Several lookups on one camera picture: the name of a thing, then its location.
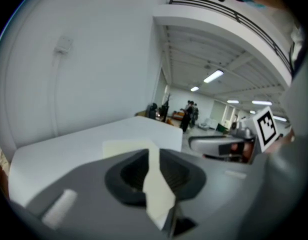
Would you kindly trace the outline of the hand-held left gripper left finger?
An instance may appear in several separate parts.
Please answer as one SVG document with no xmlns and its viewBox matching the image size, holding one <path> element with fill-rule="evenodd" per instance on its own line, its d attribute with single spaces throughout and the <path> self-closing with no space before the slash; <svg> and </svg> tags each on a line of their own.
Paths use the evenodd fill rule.
<svg viewBox="0 0 308 240">
<path fill-rule="evenodd" d="M 26 206 L 64 240 L 164 240 L 146 212 L 148 150 L 81 165 Z"/>
</svg>

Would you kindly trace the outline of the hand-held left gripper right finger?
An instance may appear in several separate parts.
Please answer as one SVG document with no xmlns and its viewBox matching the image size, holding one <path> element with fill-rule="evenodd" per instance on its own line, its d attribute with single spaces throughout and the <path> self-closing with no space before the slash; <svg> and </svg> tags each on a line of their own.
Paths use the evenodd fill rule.
<svg viewBox="0 0 308 240">
<path fill-rule="evenodd" d="M 239 240 L 264 177 L 266 156 L 251 164 L 160 150 L 160 169 L 176 200 L 163 229 L 171 240 Z"/>
</svg>

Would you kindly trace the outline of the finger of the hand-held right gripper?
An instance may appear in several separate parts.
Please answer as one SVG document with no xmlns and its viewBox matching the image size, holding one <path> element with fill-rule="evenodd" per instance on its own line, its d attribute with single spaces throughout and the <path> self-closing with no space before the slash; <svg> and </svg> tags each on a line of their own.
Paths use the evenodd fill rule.
<svg viewBox="0 0 308 240">
<path fill-rule="evenodd" d="M 244 140 L 231 135 L 192 136 L 189 138 L 192 150 L 212 157 L 242 155 Z"/>
</svg>

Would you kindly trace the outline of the person's right hand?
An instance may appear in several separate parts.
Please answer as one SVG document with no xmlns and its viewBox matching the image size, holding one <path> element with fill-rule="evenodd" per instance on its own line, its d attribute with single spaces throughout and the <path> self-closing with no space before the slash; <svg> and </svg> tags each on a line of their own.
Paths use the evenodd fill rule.
<svg viewBox="0 0 308 240">
<path fill-rule="evenodd" d="M 240 155 L 243 163 L 248 163 L 252 157 L 254 149 L 253 142 L 239 142 L 231 144 L 230 153 L 232 155 Z"/>
</svg>

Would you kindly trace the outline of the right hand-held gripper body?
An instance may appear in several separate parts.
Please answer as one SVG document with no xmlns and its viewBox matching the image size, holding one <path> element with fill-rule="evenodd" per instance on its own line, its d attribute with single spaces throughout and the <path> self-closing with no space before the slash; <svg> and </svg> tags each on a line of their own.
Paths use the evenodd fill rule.
<svg viewBox="0 0 308 240">
<path fill-rule="evenodd" d="M 238 143 L 250 144 L 248 154 L 251 157 L 263 153 L 279 136 L 271 108 L 267 106 L 234 123 L 230 135 L 238 138 Z"/>
</svg>

